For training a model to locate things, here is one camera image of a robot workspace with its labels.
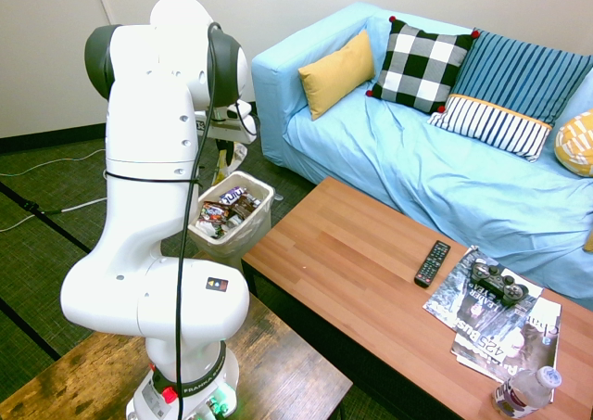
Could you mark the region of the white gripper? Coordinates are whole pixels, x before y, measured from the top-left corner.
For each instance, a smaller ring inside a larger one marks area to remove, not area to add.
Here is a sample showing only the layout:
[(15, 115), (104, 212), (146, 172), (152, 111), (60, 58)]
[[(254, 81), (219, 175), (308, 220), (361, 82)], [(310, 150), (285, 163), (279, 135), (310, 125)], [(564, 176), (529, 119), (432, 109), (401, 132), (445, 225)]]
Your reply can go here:
[(205, 131), (207, 114), (205, 111), (196, 112), (196, 128), (200, 137), (216, 139), (219, 156), (225, 154), (225, 169), (229, 170), (233, 162), (233, 148), (227, 147), (225, 141), (238, 143), (252, 143), (257, 139), (256, 123), (251, 115), (241, 118), (228, 118), (217, 121), (212, 119), (208, 130)]

